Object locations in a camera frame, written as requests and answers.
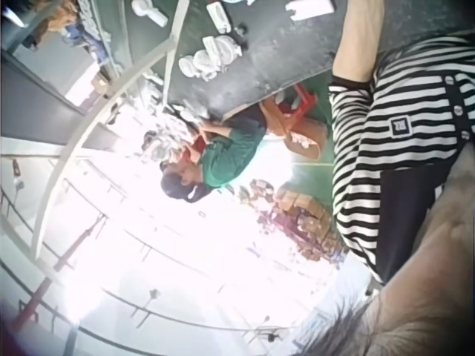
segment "striped shirt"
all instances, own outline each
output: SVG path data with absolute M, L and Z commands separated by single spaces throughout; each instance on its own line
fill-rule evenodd
M 371 83 L 334 78 L 330 85 L 335 224 L 378 280 L 381 173 L 454 156 L 456 116 L 467 114 L 475 132 L 472 41 L 473 34 L 451 35 L 392 50 Z M 450 100 L 450 87 L 457 89 L 458 105 Z

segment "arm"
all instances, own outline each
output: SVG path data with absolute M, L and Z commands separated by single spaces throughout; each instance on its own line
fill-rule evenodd
M 204 124 L 203 126 L 201 126 L 201 130 L 205 132 L 212 132 L 214 134 L 229 138 L 229 134 L 231 133 L 232 129 L 220 125 Z
M 195 150 L 191 145 L 189 145 L 188 143 L 186 144 L 186 148 L 188 148 L 188 150 L 190 151 L 190 160 L 193 162 L 193 163 L 196 163 L 200 160 L 200 157 L 201 157 L 201 153 L 198 152 L 197 150 Z
M 384 18 L 384 0 L 348 0 L 343 35 L 333 64 L 329 86 L 332 105 L 335 166 L 333 169 L 333 211 L 337 229 L 349 239 L 355 228 L 341 210 L 350 197 L 349 178 L 356 169 L 359 143 L 373 96 L 369 81 L 373 74 Z M 353 252 L 362 255 L 357 242 Z
M 371 79 L 384 20 L 384 0 L 348 0 L 333 75 L 354 82 Z

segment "red object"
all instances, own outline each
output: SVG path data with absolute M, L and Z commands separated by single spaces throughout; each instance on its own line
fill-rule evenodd
M 193 145 L 192 147 L 200 152 L 201 154 L 203 153 L 203 151 L 205 150 L 206 148 L 206 142 L 204 140 L 204 138 L 199 135 L 198 138 L 196 138 L 196 140 L 193 142 Z M 183 152 L 181 158 L 180 158 L 180 161 L 187 161 L 187 162 L 191 162 L 191 152 L 188 148 L 185 148 L 185 151 Z
M 81 244 L 91 235 L 94 228 L 105 218 L 104 215 L 101 215 L 100 218 L 96 220 L 96 222 L 86 231 L 84 231 L 76 241 L 66 250 L 66 252 L 58 259 L 56 265 L 54 265 L 53 269 L 57 272 L 61 271 L 64 266 L 68 264 L 68 260 L 73 256 L 74 252 L 81 246 Z M 36 308 L 38 308 L 41 300 L 45 296 L 48 289 L 53 284 L 53 281 L 49 278 L 43 279 L 41 284 L 39 285 L 38 289 L 31 295 L 30 301 L 27 303 L 25 308 L 21 313 L 19 313 L 16 318 L 12 322 L 12 329 L 15 332 L 19 332 L 22 327 L 26 324 L 26 322 L 31 318 L 31 316 L 35 313 Z
M 294 89 L 298 96 L 301 98 L 301 103 L 297 109 L 292 110 L 290 105 L 286 102 L 282 102 L 278 105 L 283 114 L 292 114 L 292 118 L 295 122 L 300 121 L 306 113 L 308 113 L 317 103 L 317 97 L 310 94 L 302 84 L 294 85 Z

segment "wall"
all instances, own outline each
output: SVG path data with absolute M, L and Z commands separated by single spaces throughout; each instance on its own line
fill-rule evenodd
M 66 145 L 84 115 L 15 62 L 1 59 L 1 136 Z M 114 151 L 119 138 L 97 125 L 84 147 Z
M 2 188 L 11 197 L 14 194 L 12 177 L 8 172 L 11 172 L 11 161 L 2 161 Z M 20 168 L 25 189 L 21 191 L 16 204 L 21 215 L 29 215 L 27 224 L 32 226 L 36 210 L 31 206 L 36 206 L 51 167 L 48 167 L 45 159 L 25 159 L 20 162 Z M 5 212 L 6 206 L 3 205 L 2 213 Z M 96 218 L 97 212 L 84 201 L 81 202 L 72 190 L 63 190 L 46 231 L 45 242 L 51 250 L 43 248 L 41 258 L 53 265 L 57 261 L 55 254 L 63 254 Z M 11 211 L 9 221 L 14 223 L 21 238 L 29 243 L 30 231 L 19 220 L 15 220 Z M 89 266 L 94 268 L 94 272 L 88 270 L 89 276 L 92 272 L 103 277 L 113 277 L 107 283 L 104 279 L 100 280 L 105 287 L 99 296 L 91 286 L 96 281 L 88 283 L 80 280 L 79 289 L 75 289 L 73 284 L 69 289 L 56 284 L 50 287 L 37 309 L 38 324 L 29 323 L 19 334 L 20 340 L 28 341 L 27 347 L 34 349 L 36 355 L 62 355 L 70 330 L 67 318 L 82 308 L 85 310 L 76 345 L 80 352 L 91 355 L 195 356 L 198 353 L 210 356 L 249 356 L 262 353 L 259 347 L 250 349 L 246 345 L 241 337 L 242 332 L 202 329 L 155 315 L 148 317 L 140 325 L 146 313 L 138 311 L 133 317 L 131 314 L 136 306 L 145 305 L 148 291 L 152 288 L 158 288 L 162 293 L 148 307 L 148 310 L 155 313 L 206 325 L 233 327 L 235 322 L 228 318 L 227 310 L 222 309 L 215 299 L 203 293 L 193 293 L 200 282 L 196 274 L 178 268 L 176 263 L 157 254 L 151 254 L 147 260 L 143 259 L 144 251 L 141 251 L 140 244 L 114 230 L 113 226 L 109 228 L 111 230 L 104 231 L 98 242 L 102 248 L 106 247 L 100 249 L 103 257 L 93 258 L 85 265 L 76 266 L 76 271 L 81 271 L 80 266 Z M 114 243 L 122 247 L 114 250 Z M 26 303 L 45 276 L 4 235 L 3 229 L 0 245 L 1 297 L 3 304 L 7 306 L 4 311 L 12 318 L 18 310 L 19 300 Z M 113 270 L 119 270 L 119 273 L 108 274 Z M 71 268 L 64 268 L 61 274 L 66 278 L 73 278 Z
M 15 57 L 63 96 L 94 63 L 84 48 L 69 47 L 56 32 L 46 32 L 36 52 L 20 46 Z

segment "woman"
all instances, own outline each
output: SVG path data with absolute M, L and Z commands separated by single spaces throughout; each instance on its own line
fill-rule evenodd
M 190 160 L 172 163 L 164 170 L 162 189 L 171 198 L 196 202 L 243 173 L 266 134 L 266 119 L 253 105 L 222 125 L 205 124 L 203 136 L 214 134 L 202 155 L 189 148 Z
M 330 101 L 336 225 L 385 286 L 299 355 L 473 355 L 474 34 L 374 70 L 383 18 L 384 0 L 348 0 Z
M 333 65 L 333 205 L 341 236 L 378 281 L 408 260 L 475 131 L 474 33 L 386 53 L 384 0 L 349 0 Z

